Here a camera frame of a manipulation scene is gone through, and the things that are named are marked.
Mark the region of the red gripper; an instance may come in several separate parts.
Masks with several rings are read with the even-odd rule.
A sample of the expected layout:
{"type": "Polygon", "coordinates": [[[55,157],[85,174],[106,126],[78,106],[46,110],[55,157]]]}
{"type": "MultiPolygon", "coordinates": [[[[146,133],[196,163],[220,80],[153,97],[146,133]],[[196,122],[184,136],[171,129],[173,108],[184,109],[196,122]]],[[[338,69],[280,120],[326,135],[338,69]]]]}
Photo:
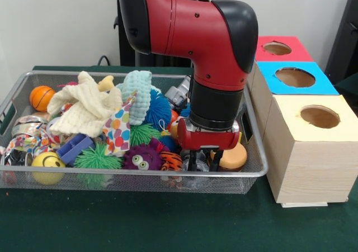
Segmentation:
{"type": "Polygon", "coordinates": [[[223,150],[233,149],[239,140],[237,121],[226,131],[210,131],[193,125],[188,118],[180,118],[177,126],[178,143],[184,150],[190,150],[188,171],[196,172],[196,151],[201,149],[218,149],[210,163],[210,171],[217,172],[223,150]]]}

